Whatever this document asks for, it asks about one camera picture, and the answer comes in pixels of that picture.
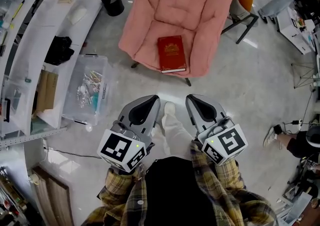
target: white desk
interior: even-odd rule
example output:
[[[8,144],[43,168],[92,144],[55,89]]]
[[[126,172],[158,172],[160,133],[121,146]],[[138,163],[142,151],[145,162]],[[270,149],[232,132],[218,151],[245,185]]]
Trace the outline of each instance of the white desk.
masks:
[[[293,19],[293,10],[286,8],[277,16],[279,31],[302,53],[316,51],[313,36],[308,31],[301,32]]]

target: pink armchair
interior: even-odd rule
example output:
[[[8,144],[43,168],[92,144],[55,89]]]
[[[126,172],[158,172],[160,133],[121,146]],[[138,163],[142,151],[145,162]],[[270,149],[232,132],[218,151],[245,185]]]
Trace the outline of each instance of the pink armchair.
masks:
[[[170,75],[204,76],[217,50],[231,2],[134,0],[119,48],[136,62],[160,71],[158,38],[181,35],[187,69]]]

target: clear plastic storage box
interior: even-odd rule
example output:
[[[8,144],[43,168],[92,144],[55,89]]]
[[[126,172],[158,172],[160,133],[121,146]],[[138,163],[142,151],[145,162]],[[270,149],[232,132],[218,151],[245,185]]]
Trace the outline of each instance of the clear plastic storage box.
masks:
[[[112,67],[106,57],[79,55],[62,116],[80,123],[97,125],[99,119],[107,115],[112,78]]]
[[[0,98],[0,136],[20,130],[12,120],[16,111],[26,102],[25,86],[5,79],[3,81],[2,97]]]

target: jeans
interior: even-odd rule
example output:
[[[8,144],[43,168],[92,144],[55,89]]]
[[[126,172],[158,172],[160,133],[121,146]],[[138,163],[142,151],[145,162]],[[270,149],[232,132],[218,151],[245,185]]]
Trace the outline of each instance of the jeans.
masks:
[[[294,0],[272,0],[263,6],[258,12],[261,16],[276,17],[282,10],[287,8]]]

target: red book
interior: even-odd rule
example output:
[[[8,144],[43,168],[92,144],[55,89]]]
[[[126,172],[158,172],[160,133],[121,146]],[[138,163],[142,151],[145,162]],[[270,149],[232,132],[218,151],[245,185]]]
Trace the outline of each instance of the red book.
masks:
[[[186,58],[181,36],[160,37],[158,50],[161,73],[186,70]]]

